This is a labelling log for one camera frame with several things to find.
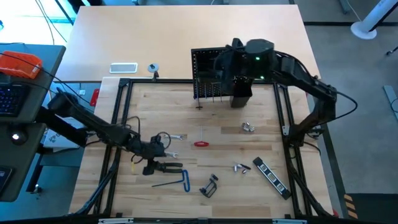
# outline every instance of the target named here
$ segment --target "light wood tabletop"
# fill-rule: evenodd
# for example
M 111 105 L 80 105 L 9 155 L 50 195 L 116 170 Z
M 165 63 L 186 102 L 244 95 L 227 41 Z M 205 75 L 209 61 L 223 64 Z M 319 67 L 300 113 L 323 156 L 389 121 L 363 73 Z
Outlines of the light wood tabletop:
M 101 84 L 95 114 L 108 122 L 111 121 L 118 83 L 119 78 L 106 77 Z M 123 151 L 112 213 L 151 218 L 283 218 L 287 213 L 293 215 L 292 199 L 284 200 L 252 163 L 260 157 L 290 189 L 272 86 L 254 85 L 253 97 L 241 109 L 230 108 L 228 98 L 224 97 L 223 102 L 215 98 L 214 103 L 211 98 L 201 99 L 203 108 L 198 110 L 192 89 L 192 84 L 134 84 L 129 109 L 129 117 L 139 116 L 141 119 L 143 141 L 160 131 L 184 136 L 183 140 L 173 139 L 167 149 L 178 152 L 178 159 L 163 157 L 157 160 L 183 163 L 189 173 L 191 191 L 186 193 L 182 184 L 151 187 L 180 180 L 181 174 L 155 171 L 154 175 L 143 176 L 145 161 L 132 173 L 132 154 Z M 309 114 L 307 98 L 298 88 L 289 88 L 289 93 L 294 119 L 298 123 Z M 124 96 L 121 102 L 119 118 L 124 108 Z M 245 133 L 241 129 L 243 122 L 251 123 L 256 130 Z M 136 121 L 127 123 L 137 131 Z M 203 140 L 210 143 L 208 147 L 193 145 L 200 140 L 201 126 Z M 306 141 L 316 144 L 312 139 Z M 71 212 L 81 208 L 97 188 L 104 152 L 103 143 L 86 147 Z M 306 145 L 301 147 L 301 153 L 308 188 L 331 213 L 320 155 Z M 251 166 L 252 170 L 246 174 L 235 173 L 235 162 Z M 208 183 L 211 174 L 219 177 L 218 190 L 211 198 L 206 198 L 199 188 Z M 298 199 L 304 211 L 299 188 Z M 105 203 L 106 197 L 103 197 L 102 208 Z
M 100 82 L 111 63 L 137 62 L 137 73 L 192 78 L 191 49 L 266 39 L 297 57 L 312 75 L 319 71 L 297 5 L 91 6 L 79 10 L 57 72 L 65 82 Z

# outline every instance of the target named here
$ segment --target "gray floor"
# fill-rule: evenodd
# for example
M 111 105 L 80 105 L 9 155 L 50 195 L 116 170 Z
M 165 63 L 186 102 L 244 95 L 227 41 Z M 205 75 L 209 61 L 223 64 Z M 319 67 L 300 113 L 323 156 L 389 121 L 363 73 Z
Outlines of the gray floor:
M 192 2 L 205 4 L 204 2 L 207 1 Z M 234 4 L 275 4 L 276 2 L 285 4 L 288 1 L 230 0 L 230 2 Z M 352 13 L 344 15 L 337 0 L 295 0 L 295 2 L 305 21 L 354 22 L 357 20 Z M 171 0 L 147 1 L 149 5 L 178 3 L 181 4 L 181 2 Z M 351 0 L 350 3 L 363 18 L 377 1 Z M 398 21 L 398 11 L 389 16 L 387 21 Z M 398 173 L 396 172 L 398 151 L 395 149 L 398 122 L 382 89 L 383 85 L 392 85 L 398 92 L 398 74 L 396 74 L 398 53 L 390 57 L 384 56 L 388 50 L 398 45 L 396 38 L 398 27 L 379 27 L 377 38 L 368 41 L 354 37 L 349 27 L 307 26 L 306 30 L 323 81 L 352 96 L 359 104 L 355 113 L 329 125 L 346 192 L 398 193 Z M 98 84 L 83 84 L 82 89 L 87 90 L 85 96 L 87 100 L 93 89 L 98 87 Z M 79 87 L 74 85 L 73 88 L 77 90 Z M 351 102 L 339 98 L 337 114 L 345 113 L 352 107 Z M 340 211 L 325 149 L 321 147 L 321 150 L 332 205 Z M 76 165 L 80 163 L 81 154 L 82 150 L 79 150 L 75 154 L 71 152 L 68 156 L 47 160 L 49 161 L 47 165 L 53 163 L 57 166 L 72 167 L 46 167 L 39 180 L 39 184 L 44 188 L 41 196 L 21 192 L 15 203 L 0 203 L 0 220 L 66 214 L 78 173 Z

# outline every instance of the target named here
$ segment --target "wooden work surface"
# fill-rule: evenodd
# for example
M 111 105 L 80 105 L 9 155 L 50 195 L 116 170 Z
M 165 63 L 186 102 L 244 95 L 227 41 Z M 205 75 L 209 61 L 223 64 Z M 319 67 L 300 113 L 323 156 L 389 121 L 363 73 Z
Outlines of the wooden work surface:
M 319 75 L 297 5 L 91 6 L 79 10 L 57 77 L 65 82 L 100 82 L 109 66 L 137 62 L 148 77 L 151 63 L 160 78 L 192 78 L 191 49 L 224 47 L 266 39 Z
M 95 114 L 108 122 L 111 121 L 118 83 L 118 78 L 104 78 L 101 85 Z M 252 160 L 259 156 L 289 186 L 272 86 L 254 85 L 253 97 L 248 104 L 234 110 L 229 107 L 228 97 L 224 97 L 223 103 L 220 98 L 215 98 L 214 103 L 211 98 L 203 99 L 203 109 L 198 110 L 195 108 L 197 102 L 193 100 L 192 89 L 190 84 L 134 84 L 129 110 L 129 116 L 139 116 L 141 119 L 141 139 L 144 141 L 160 131 L 184 135 L 182 141 L 173 139 L 167 149 L 178 152 L 178 159 L 158 160 L 183 163 L 184 169 L 189 173 L 191 191 L 185 193 L 182 184 L 152 188 L 151 185 L 154 184 L 180 180 L 181 174 L 155 171 L 154 175 L 143 176 L 141 173 L 145 161 L 138 164 L 132 173 L 132 154 L 123 151 L 113 214 L 123 212 L 125 217 L 152 218 L 283 218 L 286 213 L 293 214 L 291 198 L 284 200 L 252 164 Z M 303 91 L 289 89 L 294 118 L 296 122 L 300 122 L 309 113 L 307 99 Z M 245 121 L 256 127 L 253 133 L 242 131 L 241 123 Z M 137 131 L 136 121 L 130 120 L 128 124 Z M 200 140 L 201 126 L 203 140 L 210 143 L 208 147 L 193 145 Z M 81 208 L 97 188 L 104 152 L 103 143 L 86 147 L 71 212 Z M 318 151 L 304 146 L 301 153 L 308 188 L 325 210 L 331 212 Z M 246 174 L 234 173 L 234 162 L 249 165 L 253 169 Z M 220 178 L 218 190 L 212 198 L 206 198 L 199 192 L 199 188 L 208 183 L 211 174 Z M 304 211 L 301 193 L 298 197 Z

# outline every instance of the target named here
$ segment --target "keyboard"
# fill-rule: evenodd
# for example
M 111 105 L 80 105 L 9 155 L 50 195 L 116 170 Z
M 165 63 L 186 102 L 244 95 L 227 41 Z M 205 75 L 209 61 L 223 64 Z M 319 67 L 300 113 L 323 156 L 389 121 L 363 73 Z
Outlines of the keyboard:
M 0 116 L 18 116 L 28 93 L 27 85 L 0 83 Z

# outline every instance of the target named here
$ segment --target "orange case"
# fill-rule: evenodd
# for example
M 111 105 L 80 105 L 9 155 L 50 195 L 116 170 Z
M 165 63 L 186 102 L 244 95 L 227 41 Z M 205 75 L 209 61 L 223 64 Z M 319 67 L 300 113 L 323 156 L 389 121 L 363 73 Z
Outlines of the orange case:
M 3 54 L 5 55 L 0 55 L 0 72 L 3 72 L 6 75 L 34 79 L 43 65 L 43 61 L 32 54 L 12 52 L 8 50 L 4 51 Z

